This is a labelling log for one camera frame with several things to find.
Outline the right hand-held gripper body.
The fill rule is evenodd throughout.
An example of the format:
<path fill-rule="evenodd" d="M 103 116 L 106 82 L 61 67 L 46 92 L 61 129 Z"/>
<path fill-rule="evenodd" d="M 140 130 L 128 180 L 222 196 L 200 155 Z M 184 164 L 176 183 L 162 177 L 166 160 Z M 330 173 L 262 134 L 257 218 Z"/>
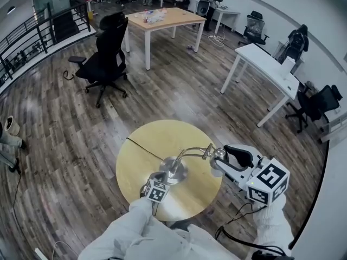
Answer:
<path fill-rule="evenodd" d="M 248 199 L 269 206 L 287 190 L 289 178 L 289 170 L 275 158 L 256 158 L 235 181 Z"/>

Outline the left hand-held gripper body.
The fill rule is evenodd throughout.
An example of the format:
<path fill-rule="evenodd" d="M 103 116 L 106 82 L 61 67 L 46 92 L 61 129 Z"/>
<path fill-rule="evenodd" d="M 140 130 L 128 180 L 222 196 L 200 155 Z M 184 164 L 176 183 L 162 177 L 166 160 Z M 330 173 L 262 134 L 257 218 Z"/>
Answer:
<path fill-rule="evenodd" d="M 162 202 L 169 192 L 169 189 L 169 185 L 149 179 L 145 185 L 144 194 L 145 197 L 152 202 Z"/>

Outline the silver desk lamp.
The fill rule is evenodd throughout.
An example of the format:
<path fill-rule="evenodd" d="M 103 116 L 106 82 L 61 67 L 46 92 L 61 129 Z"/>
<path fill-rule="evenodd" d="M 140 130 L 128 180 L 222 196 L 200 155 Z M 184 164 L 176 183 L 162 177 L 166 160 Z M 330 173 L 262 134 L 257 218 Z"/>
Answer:
<path fill-rule="evenodd" d="M 170 185 L 181 183 L 187 178 L 188 167 L 182 162 L 184 157 L 197 157 L 203 160 L 209 158 L 211 173 L 214 177 L 222 177 L 225 171 L 217 165 L 217 160 L 223 160 L 229 163 L 229 156 L 224 148 L 215 148 L 213 144 L 209 144 L 207 148 L 191 147 L 181 151 L 177 157 L 165 158 L 159 170 L 166 172 L 167 182 Z"/>

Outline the person's right forearm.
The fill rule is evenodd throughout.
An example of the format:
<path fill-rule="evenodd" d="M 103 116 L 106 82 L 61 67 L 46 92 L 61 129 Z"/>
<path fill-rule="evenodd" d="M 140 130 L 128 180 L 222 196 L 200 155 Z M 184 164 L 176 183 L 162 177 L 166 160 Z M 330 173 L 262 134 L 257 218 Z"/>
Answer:
<path fill-rule="evenodd" d="M 269 207 L 253 214 L 257 231 L 254 244 L 276 246 L 291 256 L 289 245 L 293 241 L 293 234 L 283 212 L 285 204 L 286 196 L 281 194 Z"/>

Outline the person's left forearm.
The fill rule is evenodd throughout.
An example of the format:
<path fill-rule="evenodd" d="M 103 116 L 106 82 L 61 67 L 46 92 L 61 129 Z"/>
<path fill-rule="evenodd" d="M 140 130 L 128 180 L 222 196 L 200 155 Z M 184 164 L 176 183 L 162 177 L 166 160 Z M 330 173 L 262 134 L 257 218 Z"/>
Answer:
<path fill-rule="evenodd" d="M 111 250 L 106 258 L 121 258 L 132 244 L 141 240 L 152 214 L 152 201 L 145 197 L 131 203 L 128 213 L 113 221 L 107 228 L 106 240 L 111 245 Z"/>

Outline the long white desk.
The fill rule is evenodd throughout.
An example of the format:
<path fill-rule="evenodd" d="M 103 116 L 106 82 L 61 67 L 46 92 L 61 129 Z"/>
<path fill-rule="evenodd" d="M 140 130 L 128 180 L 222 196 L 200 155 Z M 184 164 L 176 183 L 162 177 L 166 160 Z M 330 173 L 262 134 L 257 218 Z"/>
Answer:
<path fill-rule="evenodd" d="M 297 96 L 299 89 L 299 80 L 290 73 L 291 68 L 295 62 L 289 58 L 288 62 L 291 64 L 286 67 L 285 64 L 280 64 L 271 55 L 268 55 L 265 51 L 254 44 L 244 45 L 235 49 L 237 53 L 236 59 L 228 73 L 227 78 L 220 90 L 223 94 L 240 61 L 244 62 L 241 71 L 236 77 L 235 81 L 240 82 L 244 71 L 248 66 L 253 67 L 264 78 L 269 80 L 277 89 L 282 93 L 282 98 L 277 98 L 274 103 L 268 108 L 268 113 L 260 120 L 257 127 L 261 127 L 266 121 L 268 121 L 289 99 L 294 100 Z"/>

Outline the rectangular wooden table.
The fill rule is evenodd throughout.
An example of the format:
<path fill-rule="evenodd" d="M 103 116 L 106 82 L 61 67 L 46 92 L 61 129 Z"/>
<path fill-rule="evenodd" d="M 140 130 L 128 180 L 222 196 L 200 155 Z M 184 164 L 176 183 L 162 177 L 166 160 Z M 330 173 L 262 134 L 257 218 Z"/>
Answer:
<path fill-rule="evenodd" d="M 144 23 L 141 18 L 135 18 L 135 14 L 128 14 L 128 23 L 141 29 L 145 36 L 145 68 L 151 69 L 151 33 L 163 29 L 172 29 L 171 38 L 175 38 L 176 29 L 178 26 L 198 24 L 199 30 L 194 45 L 194 52 L 198 52 L 200 41 L 202 38 L 205 18 L 192 12 L 180 9 L 180 8 L 166 8 L 167 14 L 163 21 L 155 23 Z"/>

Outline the round yellow wooden table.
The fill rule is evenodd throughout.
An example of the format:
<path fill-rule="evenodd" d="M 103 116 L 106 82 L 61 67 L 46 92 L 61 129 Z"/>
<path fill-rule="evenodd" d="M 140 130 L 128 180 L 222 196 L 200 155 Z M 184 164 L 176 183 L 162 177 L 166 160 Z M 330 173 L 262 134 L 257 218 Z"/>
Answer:
<path fill-rule="evenodd" d="M 191 147 L 207 148 L 211 142 L 203 131 L 183 121 L 158 120 L 141 126 L 125 140 L 117 157 L 116 178 L 122 195 L 132 203 L 165 158 Z M 158 220 L 189 219 L 205 210 L 220 189 L 222 179 L 212 175 L 208 160 L 185 157 L 182 162 L 188 167 L 187 178 L 170 186 L 158 207 Z"/>

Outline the person's grey shoe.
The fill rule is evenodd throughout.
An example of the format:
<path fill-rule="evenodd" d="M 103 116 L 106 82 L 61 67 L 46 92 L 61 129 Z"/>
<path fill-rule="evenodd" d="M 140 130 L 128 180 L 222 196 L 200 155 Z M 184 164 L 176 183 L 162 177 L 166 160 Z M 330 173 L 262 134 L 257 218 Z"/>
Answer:
<path fill-rule="evenodd" d="M 188 220 L 181 220 L 174 222 L 172 225 L 169 226 L 170 229 L 180 229 L 184 231 L 188 231 L 188 226 L 190 225 L 190 222 Z"/>

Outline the person's white jacket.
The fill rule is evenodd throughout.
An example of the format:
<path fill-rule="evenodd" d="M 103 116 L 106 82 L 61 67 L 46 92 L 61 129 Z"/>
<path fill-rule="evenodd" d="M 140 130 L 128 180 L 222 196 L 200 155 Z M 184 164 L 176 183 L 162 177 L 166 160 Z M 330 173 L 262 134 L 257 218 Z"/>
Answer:
<path fill-rule="evenodd" d="M 78 260 L 240 260 L 206 230 L 190 224 L 172 230 L 150 221 L 140 227 L 113 221 L 79 254 Z"/>

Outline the black device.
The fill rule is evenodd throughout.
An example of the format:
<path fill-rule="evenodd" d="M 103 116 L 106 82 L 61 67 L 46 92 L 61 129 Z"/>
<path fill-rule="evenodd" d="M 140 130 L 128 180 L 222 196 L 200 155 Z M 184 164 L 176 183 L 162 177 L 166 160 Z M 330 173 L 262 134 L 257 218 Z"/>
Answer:
<path fill-rule="evenodd" d="M 264 251 L 258 250 L 252 254 L 251 260 L 295 260 L 294 257 L 279 255 L 277 253 L 265 253 Z"/>

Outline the white low shelf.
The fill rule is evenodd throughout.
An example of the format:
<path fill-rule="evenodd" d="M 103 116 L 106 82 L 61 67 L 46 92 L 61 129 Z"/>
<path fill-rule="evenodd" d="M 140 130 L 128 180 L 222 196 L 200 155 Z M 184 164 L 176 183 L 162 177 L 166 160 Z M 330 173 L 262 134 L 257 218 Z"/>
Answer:
<path fill-rule="evenodd" d="M 341 137 L 344 135 L 345 131 L 347 131 L 347 112 L 321 126 L 319 141 L 324 143 L 337 137 Z"/>

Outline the white paper roll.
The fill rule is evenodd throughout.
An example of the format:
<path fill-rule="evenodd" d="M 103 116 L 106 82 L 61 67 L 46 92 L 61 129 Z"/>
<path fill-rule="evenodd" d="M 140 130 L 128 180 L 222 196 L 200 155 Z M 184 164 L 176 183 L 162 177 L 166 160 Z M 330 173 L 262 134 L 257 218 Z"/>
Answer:
<path fill-rule="evenodd" d="M 294 66 L 295 66 L 295 60 L 287 56 L 281 65 L 281 72 L 284 75 L 286 75 L 290 73 L 290 71 L 293 69 Z"/>

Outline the black high-back office chair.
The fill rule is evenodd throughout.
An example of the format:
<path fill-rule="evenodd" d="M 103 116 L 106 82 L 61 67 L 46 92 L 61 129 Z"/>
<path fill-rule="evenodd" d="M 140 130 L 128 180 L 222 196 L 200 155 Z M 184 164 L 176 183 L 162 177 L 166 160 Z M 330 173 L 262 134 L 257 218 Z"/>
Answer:
<path fill-rule="evenodd" d="M 121 49 L 127 25 L 128 18 L 122 11 L 103 17 L 99 24 L 101 33 L 96 40 L 97 52 L 89 59 L 81 56 L 68 59 L 79 66 L 75 75 L 90 83 L 85 87 L 86 93 L 93 87 L 100 87 L 96 108 L 100 108 L 100 100 L 107 86 L 120 91 L 124 98 L 127 97 L 126 90 L 115 84 L 121 77 L 127 80 L 125 54 Z"/>

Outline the black metal railing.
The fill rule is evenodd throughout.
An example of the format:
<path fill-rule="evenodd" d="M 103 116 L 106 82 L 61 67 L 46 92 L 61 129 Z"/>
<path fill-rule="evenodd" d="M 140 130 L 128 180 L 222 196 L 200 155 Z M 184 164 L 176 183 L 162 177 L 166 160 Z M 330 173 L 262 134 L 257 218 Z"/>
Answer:
<path fill-rule="evenodd" d="M 53 46 L 84 31 L 91 31 L 87 3 L 73 0 L 73 5 L 52 14 L 50 4 L 17 26 L 0 40 L 0 87 L 10 82 L 15 73 Z"/>

